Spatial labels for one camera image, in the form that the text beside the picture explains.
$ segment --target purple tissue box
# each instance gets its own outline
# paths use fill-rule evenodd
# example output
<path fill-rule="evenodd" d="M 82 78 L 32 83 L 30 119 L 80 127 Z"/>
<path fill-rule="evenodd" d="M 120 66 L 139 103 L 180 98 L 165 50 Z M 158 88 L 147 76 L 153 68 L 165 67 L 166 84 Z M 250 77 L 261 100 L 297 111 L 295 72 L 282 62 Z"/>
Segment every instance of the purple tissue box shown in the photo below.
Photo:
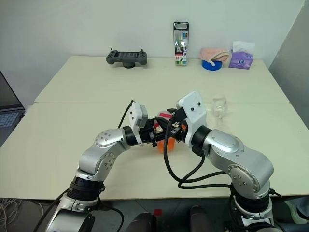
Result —
<path fill-rule="evenodd" d="M 253 55 L 246 52 L 232 52 L 229 67 L 237 69 L 249 69 L 253 62 Z"/>

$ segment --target table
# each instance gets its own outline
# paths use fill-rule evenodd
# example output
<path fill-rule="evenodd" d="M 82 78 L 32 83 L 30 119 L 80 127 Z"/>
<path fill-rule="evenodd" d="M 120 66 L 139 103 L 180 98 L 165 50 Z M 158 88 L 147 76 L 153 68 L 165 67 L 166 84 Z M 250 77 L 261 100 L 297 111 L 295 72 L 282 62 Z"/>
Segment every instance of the table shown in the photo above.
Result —
<path fill-rule="evenodd" d="M 207 71 L 199 59 L 177 67 L 174 59 L 149 58 L 147 66 L 126 69 L 109 65 L 105 57 L 68 59 L 35 102 L 108 102 L 122 106 L 130 99 L 153 106 L 174 105 L 185 94 L 198 90 L 205 102 L 223 93 L 230 103 L 288 103 L 288 99 L 262 60 L 249 70 L 222 68 Z"/>
<path fill-rule="evenodd" d="M 162 109 L 159 104 L 146 107 L 149 116 Z M 208 126 L 213 128 L 211 105 L 206 107 Z M 275 168 L 272 188 L 285 196 L 309 194 L 309 131 L 293 107 L 287 103 L 230 103 L 228 107 L 224 130 L 269 157 Z M 118 125 L 123 110 L 106 102 L 34 104 L 0 149 L 0 197 L 55 199 L 69 186 L 81 154 L 98 133 Z M 183 143 L 169 153 L 178 176 L 193 169 L 199 159 Z M 206 160 L 195 177 L 214 171 Z M 201 183 L 230 183 L 230 179 L 222 175 Z M 105 185 L 102 199 L 227 197 L 230 193 L 227 188 L 178 189 L 162 154 L 151 145 L 121 154 Z"/>

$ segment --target game controller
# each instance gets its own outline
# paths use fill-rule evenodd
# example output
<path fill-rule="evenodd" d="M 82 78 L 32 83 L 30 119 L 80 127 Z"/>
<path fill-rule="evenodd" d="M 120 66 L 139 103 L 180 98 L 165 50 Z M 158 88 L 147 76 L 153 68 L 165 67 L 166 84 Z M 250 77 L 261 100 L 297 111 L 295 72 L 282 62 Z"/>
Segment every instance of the game controller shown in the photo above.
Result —
<path fill-rule="evenodd" d="M 106 61 L 109 64 L 122 62 L 125 68 L 130 69 L 135 67 L 135 62 L 141 65 L 147 64 L 147 53 L 143 49 L 139 52 L 118 52 L 111 48 L 111 52 L 106 57 Z"/>

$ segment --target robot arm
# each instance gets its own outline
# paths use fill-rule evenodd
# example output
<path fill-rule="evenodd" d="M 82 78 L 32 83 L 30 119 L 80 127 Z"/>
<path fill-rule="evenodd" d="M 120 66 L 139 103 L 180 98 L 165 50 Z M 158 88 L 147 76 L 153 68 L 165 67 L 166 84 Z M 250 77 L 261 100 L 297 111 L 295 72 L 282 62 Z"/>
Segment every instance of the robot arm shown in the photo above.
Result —
<path fill-rule="evenodd" d="M 269 178 L 273 166 L 262 153 L 247 148 L 240 139 L 206 127 L 206 110 L 199 93 L 192 92 L 177 102 L 170 135 L 184 141 L 188 147 L 209 158 L 211 163 L 226 172 L 232 179 L 235 204 L 244 216 L 243 224 L 256 220 L 273 224 L 269 199 Z M 50 220 L 46 231 L 91 231 L 99 194 L 104 191 L 103 181 L 115 159 L 134 145 L 163 140 L 167 121 L 156 118 L 162 133 L 155 133 L 153 119 L 148 119 L 144 106 L 132 104 L 129 120 L 131 127 L 106 130 L 100 133 L 79 161 L 79 167 L 69 190 Z M 252 209 L 247 205 L 258 205 Z"/>

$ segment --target laptop keyboard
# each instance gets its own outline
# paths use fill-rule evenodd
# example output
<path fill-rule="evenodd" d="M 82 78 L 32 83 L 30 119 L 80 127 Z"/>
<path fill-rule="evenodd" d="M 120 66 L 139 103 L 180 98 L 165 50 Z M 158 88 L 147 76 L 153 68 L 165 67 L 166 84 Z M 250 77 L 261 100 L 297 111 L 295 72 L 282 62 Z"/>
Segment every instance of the laptop keyboard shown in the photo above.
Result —
<path fill-rule="evenodd" d="M 10 127 L 15 122 L 18 112 L 16 113 L 6 113 L 0 114 L 0 128 Z"/>

